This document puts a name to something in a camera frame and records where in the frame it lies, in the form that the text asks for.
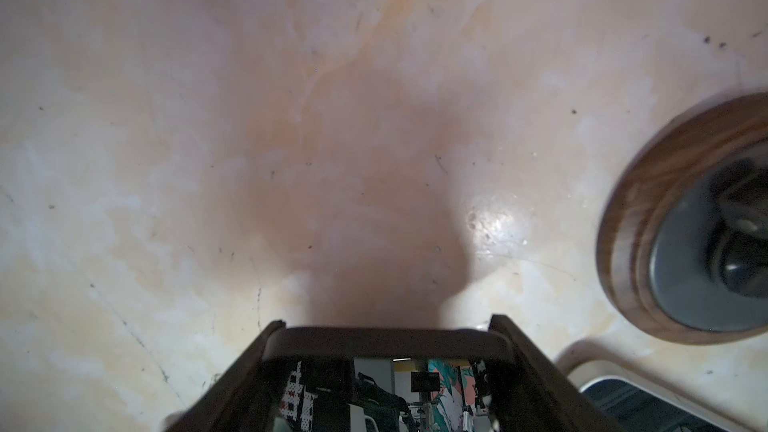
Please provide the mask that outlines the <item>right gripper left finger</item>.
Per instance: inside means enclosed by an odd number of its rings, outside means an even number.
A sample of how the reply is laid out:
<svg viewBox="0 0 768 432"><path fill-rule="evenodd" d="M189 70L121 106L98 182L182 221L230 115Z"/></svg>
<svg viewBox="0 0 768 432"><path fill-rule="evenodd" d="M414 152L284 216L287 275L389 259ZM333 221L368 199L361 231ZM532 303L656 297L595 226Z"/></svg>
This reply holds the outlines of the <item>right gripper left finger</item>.
<svg viewBox="0 0 768 432"><path fill-rule="evenodd" d="M169 419L166 431L270 431L275 387L266 365L268 339L286 328L269 323L235 362L189 409Z"/></svg>

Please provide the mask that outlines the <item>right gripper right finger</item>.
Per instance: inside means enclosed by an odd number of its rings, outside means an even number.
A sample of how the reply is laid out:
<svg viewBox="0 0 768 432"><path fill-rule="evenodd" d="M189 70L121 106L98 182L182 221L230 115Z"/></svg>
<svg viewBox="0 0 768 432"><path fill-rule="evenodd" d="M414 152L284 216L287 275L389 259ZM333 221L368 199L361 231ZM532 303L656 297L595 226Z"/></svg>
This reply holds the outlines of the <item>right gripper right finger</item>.
<svg viewBox="0 0 768 432"><path fill-rule="evenodd" d="M501 431L619 431L507 316L489 330L509 343L510 357L490 364L491 412Z"/></svg>

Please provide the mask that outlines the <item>black phone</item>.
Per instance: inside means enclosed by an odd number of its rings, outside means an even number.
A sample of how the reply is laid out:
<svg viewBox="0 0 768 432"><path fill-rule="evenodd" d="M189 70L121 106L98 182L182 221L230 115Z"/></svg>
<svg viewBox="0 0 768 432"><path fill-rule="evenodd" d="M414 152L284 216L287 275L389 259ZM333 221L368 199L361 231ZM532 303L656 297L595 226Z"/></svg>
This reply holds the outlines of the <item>black phone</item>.
<svg viewBox="0 0 768 432"><path fill-rule="evenodd" d="M302 327L265 350L263 431L473 431L490 426L509 342L470 329Z"/></svg>
<svg viewBox="0 0 768 432"><path fill-rule="evenodd" d="M744 431L745 426L614 362L573 368L570 382L625 431Z"/></svg>

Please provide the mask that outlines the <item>wooden base phone stand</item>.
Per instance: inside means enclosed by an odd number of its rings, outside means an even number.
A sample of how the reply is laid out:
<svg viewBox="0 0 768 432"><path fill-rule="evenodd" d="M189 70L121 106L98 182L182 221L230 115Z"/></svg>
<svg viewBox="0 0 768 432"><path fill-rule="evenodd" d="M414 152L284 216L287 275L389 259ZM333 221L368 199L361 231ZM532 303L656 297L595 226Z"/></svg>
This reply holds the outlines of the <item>wooden base phone stand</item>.
<svg viewBox="0 0 768 432"><path fill-rule="evenodd" d="M596 263L612 305L669 342L719 344L767 329L767 95L673 119L620 177Z"/></svg>

